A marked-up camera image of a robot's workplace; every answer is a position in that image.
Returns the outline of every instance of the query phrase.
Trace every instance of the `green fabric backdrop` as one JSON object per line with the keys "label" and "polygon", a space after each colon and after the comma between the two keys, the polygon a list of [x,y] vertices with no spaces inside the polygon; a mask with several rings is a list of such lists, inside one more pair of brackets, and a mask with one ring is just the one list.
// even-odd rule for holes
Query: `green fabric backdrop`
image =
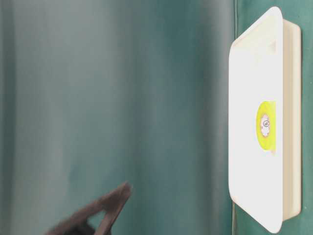
{"label": "green fabric backdrop", "polygon": [[[243,33],[271,6],[281,8],[283,17],[302,31],[302,211],[283,223],[281,235],[313,234],[313,1],[235,0],[237,35]],[[237,235],[270,234],[236,206]]]}
{"label": "green fabric backdrop", "polygon": [[128,180],[114,235],[230,234],[233,3],[2,0],[0,233]]}

